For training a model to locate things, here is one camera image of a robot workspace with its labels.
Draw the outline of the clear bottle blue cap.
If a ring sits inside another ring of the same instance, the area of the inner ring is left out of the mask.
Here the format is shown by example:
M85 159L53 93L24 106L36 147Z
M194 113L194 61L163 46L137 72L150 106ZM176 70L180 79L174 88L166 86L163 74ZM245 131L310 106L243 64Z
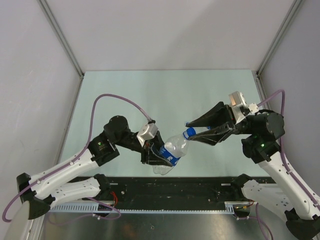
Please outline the clear bottle blue cap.
M196 130L193 127L189 127L182 134L168 138L160 148L160 154L172 166L155 165L153 166L153 173L162 176L169 173L179 160L187 154L190 143L189 137L194 135L196 135Z

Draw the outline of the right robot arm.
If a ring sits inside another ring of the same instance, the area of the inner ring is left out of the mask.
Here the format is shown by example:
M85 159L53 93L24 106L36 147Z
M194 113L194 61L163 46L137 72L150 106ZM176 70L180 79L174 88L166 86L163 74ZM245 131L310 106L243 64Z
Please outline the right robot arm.
M299 240L311 240L320 232L320 197L297 174L278 140L285 134L284 118L272 110L260 110L252 103L222 101L198 119L188 122L196 134L191 141L215 146L231 135L247 135L241 140L243 154L268 173L280 193L242 174L232 183L231 196L253 200L284 222Z

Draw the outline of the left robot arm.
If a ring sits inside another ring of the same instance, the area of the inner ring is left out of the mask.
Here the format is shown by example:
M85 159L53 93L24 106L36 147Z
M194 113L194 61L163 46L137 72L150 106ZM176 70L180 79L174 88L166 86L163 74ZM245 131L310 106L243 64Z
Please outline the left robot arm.
M39 218L55 206L76 199L107 199L111 186L105 175L96 174L84 181L71 181L118 157L117 146L140 153L143 164L174 167L179 159L165 150L164 145L154 120L140 131L132 132L124 116L112 117L103 127L103 132L71 158L42 173L17 176L19 198L22 203L29 204L28 219Z

